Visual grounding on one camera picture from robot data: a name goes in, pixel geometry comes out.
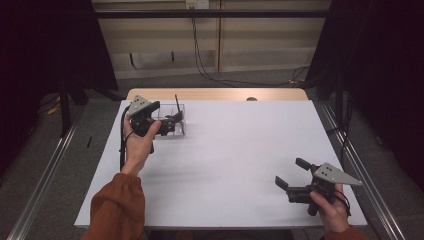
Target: white table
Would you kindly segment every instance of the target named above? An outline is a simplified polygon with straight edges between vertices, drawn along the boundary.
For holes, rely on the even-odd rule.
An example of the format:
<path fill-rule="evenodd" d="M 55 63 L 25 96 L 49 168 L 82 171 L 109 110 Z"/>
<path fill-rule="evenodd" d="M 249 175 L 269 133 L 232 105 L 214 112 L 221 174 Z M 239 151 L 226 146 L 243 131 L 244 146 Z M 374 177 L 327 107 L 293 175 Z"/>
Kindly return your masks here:
<path fill-rule="evenodd" d="M 310 172 L 295 165 L 296 157 L 341 168 L 311 101 L 181 98 L 186 136 L 155 140 L 155 153 L 140 175 L 146 196 L 146 228 L 287 229 L 321 225 L 319 217 L 307 214 L 308 205 L 289 203 L 286 193 L 274 184 L 276 175 L 290 186 L 310 183 Z M 120 116 L 129 103 L 121 104 L 75 222 L 78 227 L 89 225 L 91 198 L 119 171 Z M 351 188 L 344 189 L 351 203 L 350 223 L 366 225 Z"/>

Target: small black object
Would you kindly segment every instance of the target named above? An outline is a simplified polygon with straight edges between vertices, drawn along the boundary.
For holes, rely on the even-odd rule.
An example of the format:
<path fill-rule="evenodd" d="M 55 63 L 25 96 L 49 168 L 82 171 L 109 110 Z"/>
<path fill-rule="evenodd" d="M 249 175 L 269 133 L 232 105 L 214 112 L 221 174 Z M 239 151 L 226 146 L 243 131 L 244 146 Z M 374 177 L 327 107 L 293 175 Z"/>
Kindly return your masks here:
<path fill-rule="evenodd" d="M 312 200 L 309 193 L 317 191 L 325 199 L 327 199 L 328 202 L 333 203 L 335 199 L 336 185 L 314 176 L 314 172 L 316 172 L 320 166 L 310 164 L 301 158 L 296 158 L 296 165 L 306 171 L 311 171 L 312 181 L 310 185 L 306 185 L 305 187 L 289 187 L 289 184 L 278 176 L 275 177 L 275 184 L 286 191 L 287 196 L 289 197 L 289 202 L 309 204 L 308 214 L 315 216 L 318 212 L 319 206 Z"/>

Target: black cable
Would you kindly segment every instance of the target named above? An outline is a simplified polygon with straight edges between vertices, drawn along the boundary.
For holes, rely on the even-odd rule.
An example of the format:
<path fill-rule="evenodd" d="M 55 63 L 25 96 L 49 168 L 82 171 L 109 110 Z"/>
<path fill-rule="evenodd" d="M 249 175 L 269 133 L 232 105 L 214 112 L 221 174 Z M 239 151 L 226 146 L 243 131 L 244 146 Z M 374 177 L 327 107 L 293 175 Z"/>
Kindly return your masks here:
<path fill-rule="evenodd" d="M 305 67 L 298 67 L 298 68 L 296 68 L 296 69 L 294 69 L 293 70 L 293 72 L 292 72 L 292 82 L 293 82 L 293 88 L 294 87 L 296 87 L 296 78 L 297 77 L 299 77 L 299 75 L 300 74 L 302 74 L 302 72 L 305 70 L 305 69 L 307 69 L 307 68 L 309 68 L 309 66 L 305 66 Z M 299 70 L 299 69 L 302 69 L 302 70 L 300 70 L 300 72 L 295 76 L 294 74 L 296 73 L 296 71 L 297 70 Z"/>
<path fill-rule="evenodd" d="M 130 108 L 130 106 L 126 107 L 124 109 L 124 112 L 122 113 L 122 116 L 121 116 L 121 135 L 120 135 L 121 136 L 121 148 L 119 149 L 119 152 L 120 152 L 120 156 L 119 156 L 120 170 L 122 170 L 122 168 L 125 165 L 125 149 L 126 149 L 128 137 L 125 137 L 125 139 L 124 139 L 124 119 L 125 119 L 125 115 L 126 115 L 129 108 Z"/>
<path fill-rule="evenodd" d="M 207 71 L 205 70 L 205 68 L 203 66 L 202 58 L 200 56 L 199 43 L 198 43 L 198 40 L 197 40 L 197 27 L 196 27 L 195 18 L 192 18 L 192 26 L 193 26 L 194 54 L 195 54 L 195 60 L 196 60 L 196 67 L 197 67 L 197 71 L 200 73 L 200 75 L 203 78 L 210 80 L 210 81 L 218 82 L 218 83 L 221 83 L 221 84 L 224 84 L 226 86 L 233 87 L 233 88 L 236 88 L 236 86 L 228 84 L 228 83 L 244 83 L 244 84 L 251 84 L 251 85 L 258 85 L 258 86 L 279 87 L 279 86 L 283 86 L 283 85 L 286 85 L 286 84 L 289 84 L 290 82 L 292 82 L 292 80 L 289 80 L 289 81 L 286 81 L 286 82 L 283 82 L 283 83 L 267 84 L 267 83 L 246 82 L 246 81 L 239 81 L 239 80 L 226 80 L 226 79 L 218 80 L 218 79 L 214 79 L 213 77 L 211 77 L 207 73 Z M 303 70 L 304 70 L 304 68 L 308 68 L 308 67 L 296 68 L 294 71 L 297 71 L 301 68 L 303 68 Z M 300 73 L 298 73 L 295 78 L 297 78 L 302 73 L 302 71 Z"/>
<path fill-rule="evenodd" d="M 342 147 L 340 149 L 340 165 L 342 166 L 343 170 L 345 169 L 344 150 L 346 148 L 346 144 L 349 138 L 349 125 L 350 125 L 350 120 L 352 119 L 352 114 L 353 114 L 353 101 L 351 97 L 349 96 L 348 101 L 346 103 L 346 114 L 343 120 L 343 128 L 345 129 L 345 136 L 343 138 Z"/>
<path fill-rule="evenodd" d="M 132 130 L 131 132 L 130 132 L 130 134 L 128 134 L 128 136 L 125 138 L 125 140 L 124 140 L 124 142 L 125 142 L 125 144 L 127 143 L 127 141 L 128 141 L 128 138 L 134 133 L 134 131 L 135 130 Z"/>
<path fill-rule="evenodd" d="M 302 231 L 305 233 L 306 238 L 307 238 L 308 240 L 310 240 L 309 235 L 308 235 L 308 233 L 306 232 L 306 230 L 302 228 Z"/>
<path fill-rule="evenodd" d="M 342 192 L 336 190 L 336 192 L 338 192 L 339 194 L 341 194 L 343 196 L 344 199 L 342 199 L 341 197 L 337 196 L 336 194 L 333 195 L 334 198 L 336 198 L 337 200 L 339 200 L 341 203 L 343 203 L 343 205 L 346 208 L 346 214 L 347 216 L 351 216 L 352 214 L 350 214 L 350 202 L 349 199 L 347 199 L 346 195 L 344 195 Z"/>

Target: wall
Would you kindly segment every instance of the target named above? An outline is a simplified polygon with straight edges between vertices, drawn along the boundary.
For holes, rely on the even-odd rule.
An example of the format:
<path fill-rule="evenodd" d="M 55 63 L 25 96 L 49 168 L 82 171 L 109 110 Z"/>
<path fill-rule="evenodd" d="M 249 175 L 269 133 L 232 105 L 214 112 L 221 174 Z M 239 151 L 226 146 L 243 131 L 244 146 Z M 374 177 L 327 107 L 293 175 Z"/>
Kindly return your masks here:
<path fill-rule="evenodd" d="M 210 8 L 326 10 L 330 2 L 210 0 Z M 93 5 L 96 10 L 185 9 L 185 1 L 178 0 L 93 0 Z M 143 72 L 130 66 L 129 53 L 134 54 L 134 60 L 140 66 L 143 66 L 142 61 L 146 56 L 158 57 L 164 53 L 167 53 L 165 59 L 159 61 L 169 62 L 170 52 L 186 53 L 194 58 L 191 19 L 100 19 L 99 23 L 117 78 L 137 77 Z M 196 19 L 198 44 L 208 71 L 307 66 L 311 62 L 323 24 L 324 19 Z M 181 59 L 187 64 L 174 65 L 188 72 L 197 71 L 193 62 L 184 57 L 176 61 Z"/>

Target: person's right hand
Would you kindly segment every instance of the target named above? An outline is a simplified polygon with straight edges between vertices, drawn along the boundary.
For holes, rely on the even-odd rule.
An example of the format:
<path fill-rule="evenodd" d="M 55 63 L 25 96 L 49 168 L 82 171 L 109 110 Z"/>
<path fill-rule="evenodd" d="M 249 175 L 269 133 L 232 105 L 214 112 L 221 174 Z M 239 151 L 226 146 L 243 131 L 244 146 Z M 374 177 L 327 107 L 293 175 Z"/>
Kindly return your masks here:
<path fill-rule="evenodd" d="M 133 133 L 130 118 L 124 119 L 124 136 L 126 136 L 126 162 L 121 170 L 121 173 L 138 176 L 140 170 L 149 156 L 152 147 L 153 139 L 161 126 L 160 121 L 155 121 L 149 128 L 149 131 L 144 137 L 140 137 Z"/>
<path fill-rule="evenodd" d="M 336 184 L 336 190 L 343 193 L 343 185 Z M 344 199 L 340 193 L 336 191 L 336 195 Z M 320 206 L 319 215 L 325 232 L 340 233 L 350 228 L 347 221 L 346 208 L 340 200 L 336 199 L 333 204 L 330 204 L 321 194 L 312 191 L 310 193 L 312 200 Z"/>

